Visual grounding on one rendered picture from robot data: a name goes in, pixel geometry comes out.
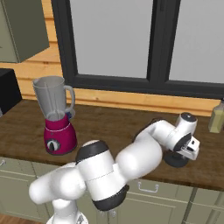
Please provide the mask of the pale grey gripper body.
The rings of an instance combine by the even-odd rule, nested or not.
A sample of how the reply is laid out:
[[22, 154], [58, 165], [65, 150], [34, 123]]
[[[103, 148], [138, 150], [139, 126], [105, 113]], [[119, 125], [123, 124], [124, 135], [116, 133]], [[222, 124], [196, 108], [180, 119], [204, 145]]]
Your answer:
[[191, 160], [196, 160], [199, 152], [200, 152], [200, 148], [192, 149], [190, 147], [186, 147], [183, 150], [180, 150], [178, 152], [178, 154], [180, 154], [186, 158], [189, 158]]

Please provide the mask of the black round blender lid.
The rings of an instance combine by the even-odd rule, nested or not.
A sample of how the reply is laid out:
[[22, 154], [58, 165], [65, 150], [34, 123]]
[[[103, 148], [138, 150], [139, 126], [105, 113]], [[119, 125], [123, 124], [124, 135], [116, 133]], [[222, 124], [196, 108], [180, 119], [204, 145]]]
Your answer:
[[181, 168], [187, 165], [189, 159], [177, 152], [168, 151], [164, 154], [164, 161], [171, 167]]

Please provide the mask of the magenta blender with clear jug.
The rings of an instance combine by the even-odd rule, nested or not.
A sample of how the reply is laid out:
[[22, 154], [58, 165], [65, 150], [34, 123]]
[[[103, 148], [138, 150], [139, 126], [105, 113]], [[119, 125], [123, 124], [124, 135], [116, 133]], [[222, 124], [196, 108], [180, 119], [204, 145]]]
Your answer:
[[77, 138], [70, 118], [74, 117], [75, 93], [63, 77], [46, 76], [32, 81], [45, 117], [45, 149], [51, 155], [65, 155], [75, 149]]

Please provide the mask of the yellowish glass bottle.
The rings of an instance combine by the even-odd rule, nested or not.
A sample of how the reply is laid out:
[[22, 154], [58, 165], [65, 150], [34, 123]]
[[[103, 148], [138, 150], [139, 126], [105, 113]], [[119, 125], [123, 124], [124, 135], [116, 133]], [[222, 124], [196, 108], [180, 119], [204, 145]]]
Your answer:
[[210, 121], [208, 124], [208, 130], [211, 133], [220, 133], [224, 127], [224, 98], [220, 101], [220, 104], [213, 108]]

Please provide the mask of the olive drawer front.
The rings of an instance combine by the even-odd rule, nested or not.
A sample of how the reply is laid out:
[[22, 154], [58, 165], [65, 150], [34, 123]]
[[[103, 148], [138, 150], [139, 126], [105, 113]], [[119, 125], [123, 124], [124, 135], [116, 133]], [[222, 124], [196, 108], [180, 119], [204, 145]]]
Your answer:
[[[142, 188], [154, 190], [155, 184], [159, 185], [157, 193], [141, 192], [137, 182], [142, 182]], [[129, 191], [126, 200], [146, 202], [153, 205], [165, 205], [168, 207], [186, 207], [193, 189], [189, 186], [137, 179], [129, 182]]]
[[35, 171], [36, 178], [38, 179], [46, 175], [47, 173], [53, 173], [54, 175], [64, 176], [76, 166], [76, 163], [72, 162], [62, 166], [58, 166], [53, 164], [43, 164], [33, 162], [32, 166]]
[[199, 206], [215, 207], [224, 210], [224, 191], [195, 188], [190, 202]]
[[13, 177], [13, 178], [36, 177], [31, 162], [9, 157], [0, 157], [0, 163], [2, 162], [3, 159], [6, 161], [6, 164], [0, 166], [0, 176]]

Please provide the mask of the olive cupboard door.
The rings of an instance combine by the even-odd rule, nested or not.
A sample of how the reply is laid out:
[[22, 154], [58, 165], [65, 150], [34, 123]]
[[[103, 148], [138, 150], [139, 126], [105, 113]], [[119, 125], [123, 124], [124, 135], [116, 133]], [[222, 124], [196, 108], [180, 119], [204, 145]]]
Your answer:
[[36, 205], [29, 196], [29, 186], [35, 179], [35, 176], [0, 171], [0, 211], [46, 223], [50, 218], [46, 205]]
[[186, 224], [224, 224], [224, 209], [192, 204]]
[[182, 224], [186, 207], [186, 202], [166, 199], [126, 199], [109, 213], [109, 224]]

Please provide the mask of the dark framed window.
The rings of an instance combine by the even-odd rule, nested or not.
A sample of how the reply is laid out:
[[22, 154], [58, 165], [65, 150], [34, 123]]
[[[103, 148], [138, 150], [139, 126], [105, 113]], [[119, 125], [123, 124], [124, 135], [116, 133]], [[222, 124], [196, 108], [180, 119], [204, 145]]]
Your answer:
[[170, 68], [181, 0], [153, 0], [150, 53], [144, 78], [80, 74], [70, 0], [51, 0], [59, 56], [66, 84], [73, 88], [175, 95], [220, 100], [224, 83], [171, 80]]

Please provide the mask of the black appliance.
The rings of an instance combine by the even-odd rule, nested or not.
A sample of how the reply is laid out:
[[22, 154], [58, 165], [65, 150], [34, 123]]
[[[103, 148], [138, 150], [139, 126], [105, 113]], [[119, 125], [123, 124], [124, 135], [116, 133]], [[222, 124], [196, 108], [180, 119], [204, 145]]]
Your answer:
[[22, 101], [13, 69], [0, 68], [0, 117]]

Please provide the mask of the olive wall cupboard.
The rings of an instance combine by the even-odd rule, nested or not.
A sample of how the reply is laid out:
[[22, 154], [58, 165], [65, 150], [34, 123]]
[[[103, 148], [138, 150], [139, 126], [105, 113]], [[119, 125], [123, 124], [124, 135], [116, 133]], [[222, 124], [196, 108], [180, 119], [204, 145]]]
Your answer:
[[0, 62], [20, 63], [48, 47], [41, 0], [0, 0]]

